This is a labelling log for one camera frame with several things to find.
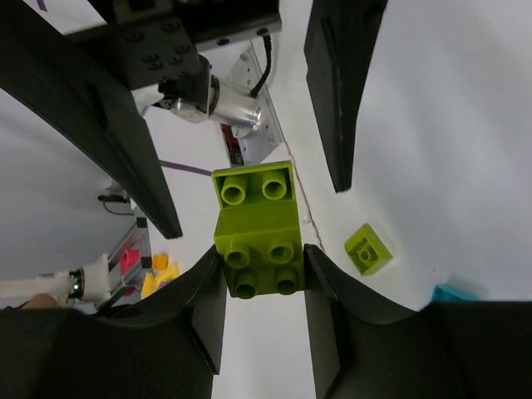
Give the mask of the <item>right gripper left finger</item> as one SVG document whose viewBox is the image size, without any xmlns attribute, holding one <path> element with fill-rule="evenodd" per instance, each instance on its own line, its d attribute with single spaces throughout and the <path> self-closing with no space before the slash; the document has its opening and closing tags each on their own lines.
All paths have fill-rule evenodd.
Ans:
<svg viewBox="0 0 532 399">
<path fill-rule="evenodd" d="M 4 398 L 209 398 L 227 288 L 209 249 L 196 265 L 112 318 L 75 309 L 1 313 Z"/>
</svg>

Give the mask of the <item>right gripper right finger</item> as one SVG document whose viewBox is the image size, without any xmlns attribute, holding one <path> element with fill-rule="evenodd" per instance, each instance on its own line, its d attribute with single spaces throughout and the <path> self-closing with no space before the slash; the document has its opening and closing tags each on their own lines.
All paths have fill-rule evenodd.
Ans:
<svg viewBox="0 0 532 399">
<path fill-rule="evenodd" d="M 319 398 L 528 398 L 531 305 L 405 308 L 304 251 L 305 305 Z"/>
</svg>

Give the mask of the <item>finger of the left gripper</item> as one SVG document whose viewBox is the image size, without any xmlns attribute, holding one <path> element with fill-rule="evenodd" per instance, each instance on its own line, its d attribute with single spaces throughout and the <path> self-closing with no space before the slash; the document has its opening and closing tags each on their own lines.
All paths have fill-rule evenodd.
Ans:
<svg viewBox="0 0 532 399">
<path fill-rule="evenodd" d="M 357 116 L 387 0 L 314 1 L 304 43 L 306 81 L 328 172 L 352 187 Z"/>
</svg>

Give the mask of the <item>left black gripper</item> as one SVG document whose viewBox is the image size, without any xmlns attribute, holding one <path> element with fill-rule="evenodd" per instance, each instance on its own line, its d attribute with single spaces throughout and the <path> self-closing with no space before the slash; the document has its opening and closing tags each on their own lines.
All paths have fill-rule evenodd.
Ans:
<svg viewBox="0 0 532 399">
<path fill-rule="evenodd" d="M 165 238 L 177 239 L 182 228 L 174 201 L 129 90 L 193 76 L 201 52 L 279 31 L 279 3 L 92 6 L 105 24 L 71 33 L 70 41 L 24 1 L 3 1 L 1 88 L 100 166 Z"/>
</svg>

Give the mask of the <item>lime lego brick front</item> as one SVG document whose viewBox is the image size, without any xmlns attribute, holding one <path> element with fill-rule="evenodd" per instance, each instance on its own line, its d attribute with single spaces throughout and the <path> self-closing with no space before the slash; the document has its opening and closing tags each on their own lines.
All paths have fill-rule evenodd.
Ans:
<svg viewBox="0 0 532 399">
<path fill-rule="evenodd" d="M 344 249 L 357 271 L 369 276 L 392 259 L 392 253 L 369 223 L 363 224 L 345 243 Z"/>
</svg>

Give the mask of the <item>small cyan lego brick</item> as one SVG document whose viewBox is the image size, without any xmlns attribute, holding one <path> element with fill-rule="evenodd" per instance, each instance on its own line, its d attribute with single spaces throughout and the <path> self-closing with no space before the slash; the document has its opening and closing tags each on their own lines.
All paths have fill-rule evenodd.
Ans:
<svg viewBox="0 0 532 399">
<path fill-rule="evenodd" d="M 442 283 L 437 284 L 432 291 L 430 303 L 447 303 L 462 301 L 478 301 L 479 298 L 466 291 L 452 285 Z"/>
</svg>

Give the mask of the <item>lime green lego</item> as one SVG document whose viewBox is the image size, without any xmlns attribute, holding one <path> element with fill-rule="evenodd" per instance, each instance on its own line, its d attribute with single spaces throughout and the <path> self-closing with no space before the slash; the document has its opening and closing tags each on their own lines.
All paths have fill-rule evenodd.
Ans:
<svg viewBox="0 0 532 399">
<path fill-rule="evenodd" d="M 306 288 L 303 241 L 290 161 L 216 170 L 214 244 L 233 298 Z"/>
</svg>

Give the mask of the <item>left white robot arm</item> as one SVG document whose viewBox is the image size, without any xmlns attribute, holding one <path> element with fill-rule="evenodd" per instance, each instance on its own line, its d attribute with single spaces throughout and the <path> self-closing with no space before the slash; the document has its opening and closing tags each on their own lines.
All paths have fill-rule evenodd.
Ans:
<svg viewBox="0 0 532 399">
<path fill-rule="evenodd" d="M 133 91 L 228 124 L 230 89 L 204 51 L 281 27 L 276 1 L 95 1 L 104 24 L 60 33 L 23 1 L 1 4 L 1 87 L 110 175 L 168 239 L 182 235 Z M 384 1 L 315 1 L 307 84 L 337 192 L 352 185 L 357 116 Z"/>
</svg>

